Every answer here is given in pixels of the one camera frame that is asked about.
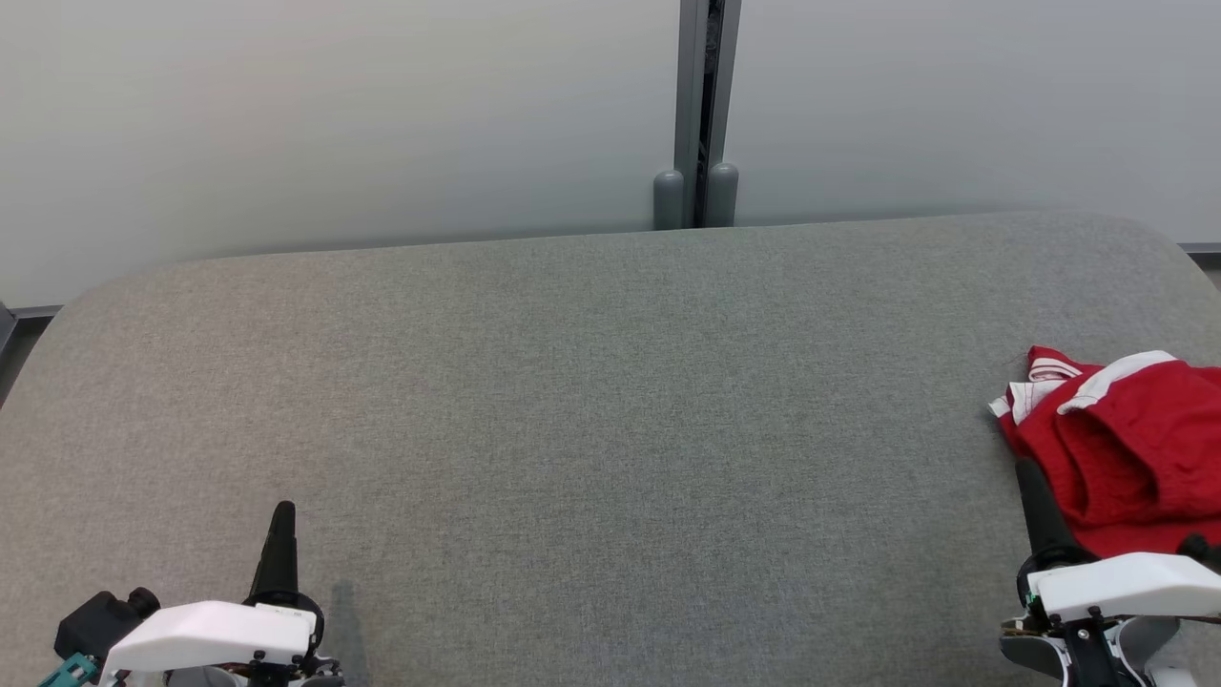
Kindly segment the grey metal partition post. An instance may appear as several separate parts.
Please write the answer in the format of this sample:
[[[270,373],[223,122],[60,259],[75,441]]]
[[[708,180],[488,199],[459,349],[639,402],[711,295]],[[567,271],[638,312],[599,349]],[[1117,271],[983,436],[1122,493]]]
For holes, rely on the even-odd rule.
[[[703,229],[706,177],[725,157],[742,0],[676,0],[676,98],[672,168],[685,178],[686,226]]]

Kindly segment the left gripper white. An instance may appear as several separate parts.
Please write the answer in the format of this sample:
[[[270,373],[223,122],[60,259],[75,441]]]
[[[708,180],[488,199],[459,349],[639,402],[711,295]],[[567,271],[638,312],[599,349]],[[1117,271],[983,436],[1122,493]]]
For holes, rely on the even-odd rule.
[[[161,608],[149,591],[127,603],[139,624],[107,650],[99,687],[347,687],[319,654],[324,613],[300,592],[292,502],[274,509],[244,603]]]

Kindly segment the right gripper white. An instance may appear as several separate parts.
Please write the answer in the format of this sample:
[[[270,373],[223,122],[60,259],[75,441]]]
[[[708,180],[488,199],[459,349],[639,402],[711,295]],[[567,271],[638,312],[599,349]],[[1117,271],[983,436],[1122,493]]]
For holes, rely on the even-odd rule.
[[[1073,567],[1026,576],[1024,616],[1002,624],[1002,656],[1060,687],[1198,687],[1162,650],[1186,621],[1221,624],[1221,574],[1154,552],[1094,563],[1042,466],[1021,458],[1013,467],[1031,565]]]

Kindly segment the grey cylinder post foot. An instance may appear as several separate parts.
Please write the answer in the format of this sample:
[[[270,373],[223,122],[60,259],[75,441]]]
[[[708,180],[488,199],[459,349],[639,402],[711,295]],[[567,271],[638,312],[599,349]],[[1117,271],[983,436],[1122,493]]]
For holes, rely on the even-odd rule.
[[[705,227],[733,227],[737,201],[737,168],[733,162],[712,165],[706,177]]]
[[[686,200],[685,178],[676,168],[654,174],[652,182],[652,229],[684,229]]]

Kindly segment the red Bulls basketball shorts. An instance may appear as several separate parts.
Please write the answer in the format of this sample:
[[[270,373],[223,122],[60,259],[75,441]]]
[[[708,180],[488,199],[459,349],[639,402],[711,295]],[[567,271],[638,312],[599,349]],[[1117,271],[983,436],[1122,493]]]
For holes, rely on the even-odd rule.
[[[1072,533],[1098,556],[1221,544],[1221,366],[1142,351],[1046,397],[1020,436]]]

